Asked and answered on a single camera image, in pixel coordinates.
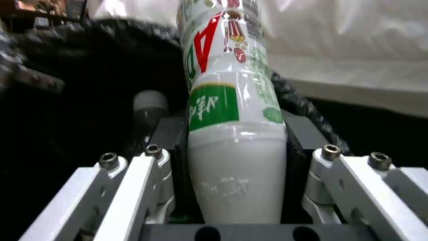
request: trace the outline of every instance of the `white bottle bottom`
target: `white bottle bottom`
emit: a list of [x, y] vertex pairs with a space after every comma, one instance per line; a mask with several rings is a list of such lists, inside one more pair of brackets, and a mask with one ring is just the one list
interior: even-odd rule
[[227, 123], [189, 134], [188, 160], [206, 223], [279, 223], [284, 126]]

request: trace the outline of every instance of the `red letter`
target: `red letter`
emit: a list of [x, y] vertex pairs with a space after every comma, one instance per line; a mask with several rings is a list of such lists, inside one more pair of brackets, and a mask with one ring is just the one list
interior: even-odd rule
[[[208, 26], [202, 31], [198, 32], [193, 40], [195, 44], [196, 56], [198, 58], [199, 66], [201, 67], [201, 73], [207, 70], [208, 55], [210, 54], [211, 44], [213, 43], [214, 33], [217, 29], [218, 22], [220, 20], [221, 13], [218, 13], [208, 22]], [[201, 40], [205, 37], [204, 47], [202, 48]]]

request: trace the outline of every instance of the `plastic bottle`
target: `plastic bottle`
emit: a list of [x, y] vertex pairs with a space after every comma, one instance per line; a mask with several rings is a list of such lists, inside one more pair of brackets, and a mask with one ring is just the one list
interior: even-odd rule
[[286, 129], [256, 0], [184, 0], [188, 161], [206, 223], [279, 223]]

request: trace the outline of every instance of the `bottle label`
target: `bottle label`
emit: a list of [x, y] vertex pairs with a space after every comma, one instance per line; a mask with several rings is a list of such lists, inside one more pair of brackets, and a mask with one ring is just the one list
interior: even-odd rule
[[230, 121], [284, 125], [256, 1], [189, 3], [183, 9], [188, 24], [181, 43], [190, 131]]
[[189, 130], [239, 121], [234, 86], [203, 84], [190, 93]]

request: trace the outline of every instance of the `white plastic sheet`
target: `white plastic sheet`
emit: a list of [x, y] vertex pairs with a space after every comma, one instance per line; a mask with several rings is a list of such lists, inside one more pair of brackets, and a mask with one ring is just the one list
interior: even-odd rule
[[[269, 64], [301, 94], [428, 117], [427, 0], [259, 3]], [[179, 4], [104, 0], [93, 16], [176, 26]]]

